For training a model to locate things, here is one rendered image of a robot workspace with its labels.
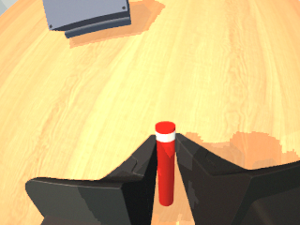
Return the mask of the grey square panel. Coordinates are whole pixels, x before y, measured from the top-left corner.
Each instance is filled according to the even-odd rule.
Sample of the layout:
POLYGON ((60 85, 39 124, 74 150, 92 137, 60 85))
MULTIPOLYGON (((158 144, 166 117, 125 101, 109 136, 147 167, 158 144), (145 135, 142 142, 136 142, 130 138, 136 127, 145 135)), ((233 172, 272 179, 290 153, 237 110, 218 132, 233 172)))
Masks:
POLYGON ((49 31, 67 38, 131 25, 128 0, 42 0, 49 31))

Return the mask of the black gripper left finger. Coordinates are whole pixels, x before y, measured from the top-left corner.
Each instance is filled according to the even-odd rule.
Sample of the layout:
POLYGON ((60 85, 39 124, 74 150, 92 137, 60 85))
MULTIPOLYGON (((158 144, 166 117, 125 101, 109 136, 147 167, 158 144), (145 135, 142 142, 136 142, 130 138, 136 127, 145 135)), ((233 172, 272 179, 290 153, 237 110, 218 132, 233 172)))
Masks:
POLYGON ((157 183, 157 136, 98 180, 38 176, 25 190, 43 217, 108 225, 151 225, 157 183))

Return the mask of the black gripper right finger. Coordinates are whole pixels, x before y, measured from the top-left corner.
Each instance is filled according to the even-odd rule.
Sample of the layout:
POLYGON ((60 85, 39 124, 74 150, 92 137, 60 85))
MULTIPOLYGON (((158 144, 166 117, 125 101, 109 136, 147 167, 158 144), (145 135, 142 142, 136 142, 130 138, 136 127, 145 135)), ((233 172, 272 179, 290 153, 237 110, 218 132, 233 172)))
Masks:
POLYGON ((248 170, 181 132, 175 153, 195 225, 241 225, 255 200, 300 187, 300 160, 248 170))

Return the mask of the red peg with white band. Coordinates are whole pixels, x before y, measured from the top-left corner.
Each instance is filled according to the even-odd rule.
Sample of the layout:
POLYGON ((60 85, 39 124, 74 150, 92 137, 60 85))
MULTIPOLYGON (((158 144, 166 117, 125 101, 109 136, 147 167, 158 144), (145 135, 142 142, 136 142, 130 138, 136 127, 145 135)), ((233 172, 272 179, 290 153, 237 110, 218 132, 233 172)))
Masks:
POLYGON ((162 121, 155 124, 157 136, 158 201, 162 206, 173 203, 173 172, 175 172, 175 124, 162 121))

